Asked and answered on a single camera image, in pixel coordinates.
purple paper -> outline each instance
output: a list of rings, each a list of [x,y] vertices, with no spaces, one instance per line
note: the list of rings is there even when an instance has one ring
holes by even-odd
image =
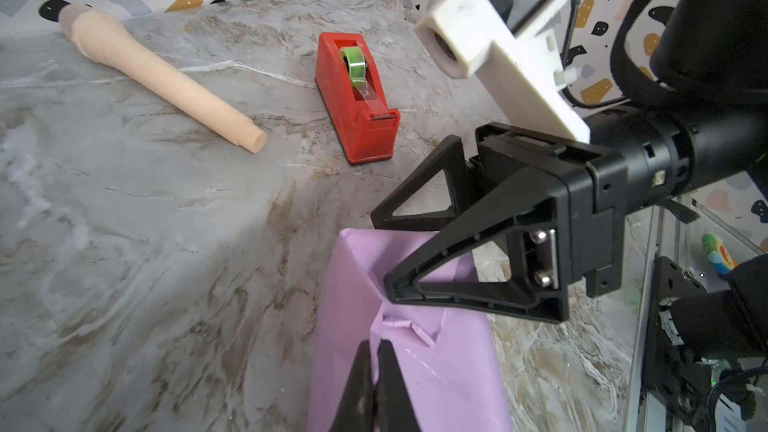
[[[320,304],[307,430],[328,432],[360,342],[370,340],[374,380],[379,342],[392,342],[422,432],[512,430],[506,392],[485,314],[395,305],[383,277],[433,236],[427,232],[342,230]],[[477,280],[472,255],[428,280]]]

green tape roll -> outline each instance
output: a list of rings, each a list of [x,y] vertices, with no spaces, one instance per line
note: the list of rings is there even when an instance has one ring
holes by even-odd
[[[358,89],[366,86],[366,57],[362,50],[359,47],[342,47],[339,53],[342,59],[346,59],[352,85]]]

microphone mesh grille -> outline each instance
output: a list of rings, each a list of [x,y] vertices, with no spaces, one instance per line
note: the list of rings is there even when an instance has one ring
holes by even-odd
[[[80,14],[90,12],[91,7],[81,4],[69,4],[62,9],[62,12],[58,15],[58,24],[62,28],[62,32],[68,39],[72,40],[72,25]]]

gray marble surface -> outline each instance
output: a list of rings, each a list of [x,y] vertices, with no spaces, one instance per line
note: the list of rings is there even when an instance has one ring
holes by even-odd
[[[339,230],[369,228],[440,139],[472,154],[475,127],[502,114],[437,70],[397,0],[247,0],[126,25],[269,139],[232,146],[62,34],[0,43],[0,430],[302,430]],[[347,164],[313,81],[324,31],[364,34],[402,113],[392,160]],[[621,291],[571,286],[562,325],[491,318],[518,430],[620,428],[648,221],[628,219]],[[503,274],[498,250],[475,261]]]

red tape dispenser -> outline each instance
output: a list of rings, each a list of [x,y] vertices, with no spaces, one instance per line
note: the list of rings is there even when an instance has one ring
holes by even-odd
[[[400,111],[389,109],[360,34],[320,34],[315,81],[350,164],[392,158]]]

